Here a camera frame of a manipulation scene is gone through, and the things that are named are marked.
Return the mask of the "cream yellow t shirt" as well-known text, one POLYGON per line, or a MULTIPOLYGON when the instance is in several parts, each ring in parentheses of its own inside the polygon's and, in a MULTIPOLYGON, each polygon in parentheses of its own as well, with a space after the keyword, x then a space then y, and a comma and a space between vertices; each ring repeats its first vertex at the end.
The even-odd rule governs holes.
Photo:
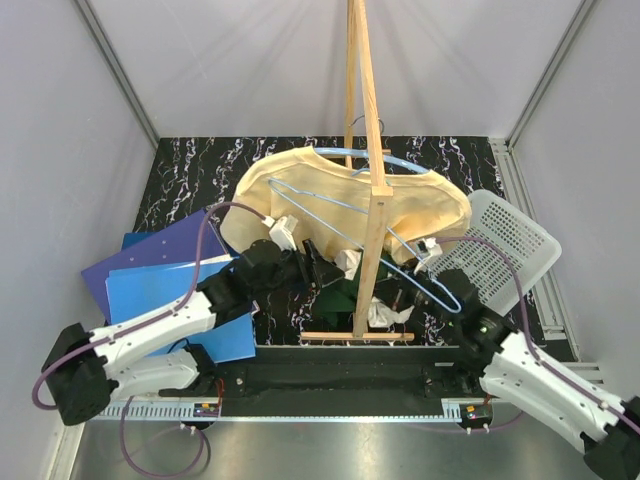
MULTIPOLYGON (((384 250, 402 264, 413 258, 404 243, 422 237, 457 237, 470 226, 467 195, 444 176, 392 174, 384 250)), ((334 258, 340 251, 364 245, 370 175, 353 171, 317 154, 295 148, 265 157, 249 168, 237 184, 233 200, 264 216, 298 220, 297 243, 311 239, 320 253, 334 258)))

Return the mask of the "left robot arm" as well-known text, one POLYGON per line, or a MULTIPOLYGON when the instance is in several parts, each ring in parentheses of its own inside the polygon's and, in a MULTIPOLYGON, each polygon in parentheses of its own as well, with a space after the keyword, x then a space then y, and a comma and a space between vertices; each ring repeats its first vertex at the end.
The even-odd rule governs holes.
POLYGON ((215 386, 216 372, 202 349, 163 356, 156 350, 236 320, 249 312, 259 294, 282 287, 324 288, 343 277, 310 240, 303 251, 256 241, 217 273, 204 280, 194 278, 172 303, 109 327, 66 327, 37 383, 47 386, 54 400, 50 407, 66 426, 93 419, 122 395, 188 390, 206 395, 215 386))

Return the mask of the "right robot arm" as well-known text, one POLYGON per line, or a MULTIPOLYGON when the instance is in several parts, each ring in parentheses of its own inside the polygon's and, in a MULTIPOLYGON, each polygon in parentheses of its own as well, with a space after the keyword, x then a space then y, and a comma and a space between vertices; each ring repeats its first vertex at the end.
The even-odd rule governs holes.
POLYGON ((639 399, 605 391, 536 346, 492 304, 484 278, 445 269, 410 281, 399 272, 379 280, 375 294, 395 311, 422 307, 443 324, 442 337, 458 354, 441 388, 511 403, 581 452, 602 479, 638 478, 639 399))

